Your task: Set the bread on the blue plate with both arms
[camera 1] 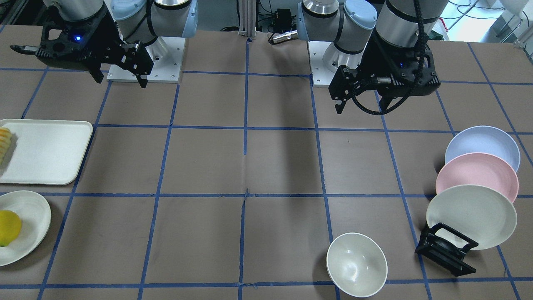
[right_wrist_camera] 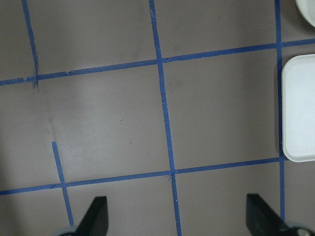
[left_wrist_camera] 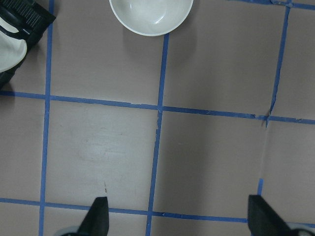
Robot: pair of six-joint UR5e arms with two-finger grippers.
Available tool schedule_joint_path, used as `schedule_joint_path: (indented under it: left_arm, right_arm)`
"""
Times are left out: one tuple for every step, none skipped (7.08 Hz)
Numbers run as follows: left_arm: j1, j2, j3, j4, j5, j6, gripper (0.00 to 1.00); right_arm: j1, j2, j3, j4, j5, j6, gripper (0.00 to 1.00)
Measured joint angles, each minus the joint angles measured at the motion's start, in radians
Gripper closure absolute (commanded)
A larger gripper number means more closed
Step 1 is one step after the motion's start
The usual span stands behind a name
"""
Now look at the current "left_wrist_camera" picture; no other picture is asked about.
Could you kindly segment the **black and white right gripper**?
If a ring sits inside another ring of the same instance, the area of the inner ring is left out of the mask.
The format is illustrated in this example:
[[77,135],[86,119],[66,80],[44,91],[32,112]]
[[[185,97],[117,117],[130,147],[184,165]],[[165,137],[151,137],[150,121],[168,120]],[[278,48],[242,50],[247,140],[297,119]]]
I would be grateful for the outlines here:
[[0,87],[15,75],[56,16],[34,0],[0,2]]

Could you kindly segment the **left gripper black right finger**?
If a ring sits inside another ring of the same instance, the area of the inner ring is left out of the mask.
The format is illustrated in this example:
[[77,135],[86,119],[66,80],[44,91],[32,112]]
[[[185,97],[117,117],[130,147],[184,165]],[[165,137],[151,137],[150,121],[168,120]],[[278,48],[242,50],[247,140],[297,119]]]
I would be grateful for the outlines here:
[[260,195],[248,197],[248,228],[253,236],[313,236],[305,225],[286,223]]

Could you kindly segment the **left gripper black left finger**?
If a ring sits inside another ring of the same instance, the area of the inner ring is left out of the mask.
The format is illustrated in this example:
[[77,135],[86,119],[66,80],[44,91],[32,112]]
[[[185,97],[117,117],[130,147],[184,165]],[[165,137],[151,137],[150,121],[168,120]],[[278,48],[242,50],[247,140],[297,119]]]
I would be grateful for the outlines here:
[[77,234],[80,236],[107,236],[108,231],[108,199],[107,197],[97,197],[81,223]]

